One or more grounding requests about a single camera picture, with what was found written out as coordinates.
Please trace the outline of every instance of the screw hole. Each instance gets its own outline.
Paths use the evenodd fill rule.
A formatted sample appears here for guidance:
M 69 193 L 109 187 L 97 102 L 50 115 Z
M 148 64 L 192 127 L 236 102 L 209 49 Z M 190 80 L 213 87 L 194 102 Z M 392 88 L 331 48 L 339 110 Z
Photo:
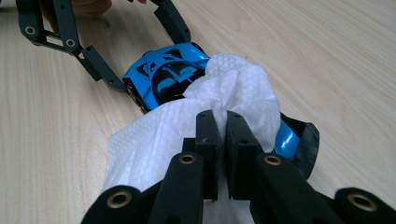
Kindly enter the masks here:
M 178 160 L 183 164 L 192 164 L 195 162 L 195 157 L 192 155 L 182 155 L 178 158 Z
M 376 206 L 375 202 L 371 199 L 367 198 L 364 195 L 351 193 L 347 195 L 347 199 L 359 209 L 362 209 L 367 212 L 374 212 L 378 207 Z
M 33 35 L 35 33 L 35 28 L 33 28 L 32 26 L 26 26 L 25 32 L 28 35 Z
M 75 44 L 76 44 L 75 41 L 72 40 L 72 39 L 66 40 L 66 45 L 67 45 L 68 47 L 74 47 Z
M 264 161 L 270 165 L 280 165 L 282 163 L 282 160 L 276 156 L 266 156 L 264 157 Z
M 203 143 L 211 143 L 211 142 L 213 142 L 213 140 L 210 139 L 210 138 L 203 138 L 201 141 L 202 141 Z
M 110 208 L 121 208 L 132 200 L 132 194 L 122 190 L 112 194 L 107 199 L 107 206 Z

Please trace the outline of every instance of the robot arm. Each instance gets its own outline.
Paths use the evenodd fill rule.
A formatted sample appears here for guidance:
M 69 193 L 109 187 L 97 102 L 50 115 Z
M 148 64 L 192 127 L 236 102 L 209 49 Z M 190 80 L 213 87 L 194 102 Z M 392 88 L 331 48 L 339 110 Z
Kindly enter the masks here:
M 158 6 L 155 15 L 175 43 L 191 41 L 190 30 L 171 0 L 151 0 Z M 109 88 L 126 91 L 122 81 L 114 74 L 93 46 L 80 45 L 78 31 L 70 0 L 52 0 L 58 19 L 59 33 L 44 28 L 43 17 L 37 0 L 17 0 L 19 26 L 22 34 L 37 46 L 57 49 L 75 56 L 95 81 L 102 79 Z M 62 41 L 57 45 L 48 41 Z
M 298 150 L 304 152 L 305 160 L 301 162 L 315 163 L 318 149 L 311 146 L 318 139 L 307 137 L 318 135 L 315 126 L 287 119 L 282 117 L 302 133 Z M 243 116 L 227 112 L 224 149 L 217 130 L 211 110 L 198 114 L 196 137 L 184 139 L 162 181 L 143 192 L 131 186 L 106 190 L 82 223 L 203 223 L 204 200 L 215 203 L 218 199 L 218 158 L 224 152 L 229 198 L 249 201 L 255 224 L 395 223 L 396 212 L 370 192 L 339 189 L 331 199 L 315 191 L 306 181 L 310 171 L 304 166 L 262 151 Z M 220 209 L 216 215 L 224 218 L 230 212 Z

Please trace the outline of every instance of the blue plastic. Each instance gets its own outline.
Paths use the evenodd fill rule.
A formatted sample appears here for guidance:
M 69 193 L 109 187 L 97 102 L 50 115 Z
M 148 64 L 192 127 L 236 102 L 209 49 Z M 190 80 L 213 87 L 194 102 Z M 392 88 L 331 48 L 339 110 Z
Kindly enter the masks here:
M 198 77 L 197 73 L 203 76 L 208 60 L 198 45 L 176 44 L 145 53 L 131 65 L 123 81 L 130 94 L 134 88 L 134 97 L 149 112 L 171 100 L 166 90 L 177 89 L 181 95 L 179 91 L 184 91 Z
M 274 152 L 289 159 L 295 156 L 299 144 L 300 138 L 297 134 L 284 121 L 281 121 L 276 135 Z

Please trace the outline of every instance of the wooden surface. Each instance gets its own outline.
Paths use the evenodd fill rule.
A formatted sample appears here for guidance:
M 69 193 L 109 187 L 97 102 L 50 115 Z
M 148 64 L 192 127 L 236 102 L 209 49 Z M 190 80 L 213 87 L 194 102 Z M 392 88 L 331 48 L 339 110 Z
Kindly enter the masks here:
M 316 190 L 354 186 L 396 207 L 395 1 L 175 4 L 209 55 L 261 64 L 282 112 L 318 127 Z M 155 8 L 114 1 L 100 19 L 77 16 L 80 39 L 122 77 L 171 44 Z M 25 39 L 14 1 L 0 7 L 0 40 L 0 223 L 79 223 L 104 183 L 107 138 L 142 115 L 73 57 Z

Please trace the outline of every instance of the wooden table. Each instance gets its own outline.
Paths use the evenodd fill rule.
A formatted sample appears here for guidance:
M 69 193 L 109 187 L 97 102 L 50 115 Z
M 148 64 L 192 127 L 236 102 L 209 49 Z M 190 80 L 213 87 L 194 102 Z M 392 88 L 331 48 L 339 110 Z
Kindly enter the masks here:
M 209 55 L 259 63 L 281 111 L 318 127 L 317 191 L 354 186 L 396 207 L 395 1 L 175 5 Z M 100 19 L 77 16 L 82 44 L 122 77 L 144 52 L 172 44 L 155 8 L 114 1 Z M 142 114 L 73 57 L 26 40 L 9 0 L 0 40 L 0 223 L 79 223 L 104 183 L 107 138 Z

